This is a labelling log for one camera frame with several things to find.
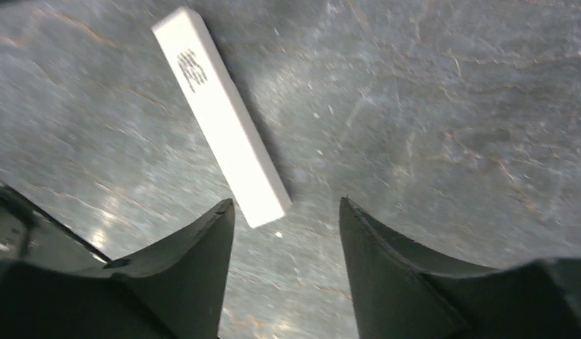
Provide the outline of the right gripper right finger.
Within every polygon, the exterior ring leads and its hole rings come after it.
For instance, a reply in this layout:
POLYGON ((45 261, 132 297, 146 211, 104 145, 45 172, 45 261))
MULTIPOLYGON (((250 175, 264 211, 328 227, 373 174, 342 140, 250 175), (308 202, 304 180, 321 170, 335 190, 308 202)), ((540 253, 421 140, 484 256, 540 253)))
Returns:
POLYGON ((476 265, 346 197, 339 230, 360 338, 581 338, 581 258, 476 265))

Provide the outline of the white remote control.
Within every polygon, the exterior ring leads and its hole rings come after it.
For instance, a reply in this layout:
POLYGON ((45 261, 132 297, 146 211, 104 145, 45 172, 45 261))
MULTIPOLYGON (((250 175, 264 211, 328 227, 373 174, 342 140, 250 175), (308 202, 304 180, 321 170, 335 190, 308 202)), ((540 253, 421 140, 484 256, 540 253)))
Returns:
POLYGON ((202 17, 181 6, 152 31, 247 224, 284 217, 291 198, 202 17))

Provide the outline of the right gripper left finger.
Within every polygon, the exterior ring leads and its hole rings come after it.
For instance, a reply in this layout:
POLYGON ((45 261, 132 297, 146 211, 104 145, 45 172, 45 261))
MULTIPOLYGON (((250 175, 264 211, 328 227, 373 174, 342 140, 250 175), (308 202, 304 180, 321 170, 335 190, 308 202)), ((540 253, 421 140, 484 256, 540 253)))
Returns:
POLYGON ((100 259, 0 206, 0 338, 216 338, 235 207, 222 200, 133 254, 100 259))

